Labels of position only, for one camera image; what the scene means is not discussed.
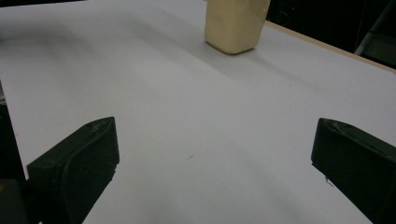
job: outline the black object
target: black object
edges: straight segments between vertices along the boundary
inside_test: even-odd
[[[30,178],[19,185],[21,201],[17,205],[24,204],[30,224],[81,224],[119,162],[114,118],[88,123],[27,166]],[[0,198],[10,192],[17,201],[15,184],[6,187],[9,190],[0,190]],[[0,205],[0,210],[6,209],[6,204]],[[0,223],[10,223],[1,218]]]
[[[0,180],[0,223],[28,224],[20,187],[16,180]]]
[[[320,119],[311,160],[374,224],[396,223],[396,147]]]
[[[0,179],[25,181],[20,153],[6,105],[0,105]]]
[[[77,2],[82,0],[0,0],[0,7],[16,7],[26,5]]]

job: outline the white table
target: white table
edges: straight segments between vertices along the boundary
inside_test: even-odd
[[[226,56],[205,1],[0,9],[0,78],[24,165],[114,116],[121,162],[85,223],[364,224],[310,160],[318,118],[396,145],[396,75],[264,27]]]

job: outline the white surface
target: white surface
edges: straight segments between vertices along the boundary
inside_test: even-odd
[[[268,27],[225,56],[204,1],[115,2],[0,10],[23,164],[116,118],[121,163],[86,224],[370,223],[310,154],[319,117],[396,145],[394,74]]]

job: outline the tabletop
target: tabletop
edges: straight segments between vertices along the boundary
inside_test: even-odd
[[[204,41],[202,0],[0,9],[0,78],[27,165],[95,119],[120,164],[84,223],[362,224],[311,165],[319,118],[396,145],[396,75],[265,26]]]

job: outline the beige object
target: beige object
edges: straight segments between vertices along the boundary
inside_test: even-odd
[[[207,0],[205,40],[229,54],[254,48],[270,0]]]

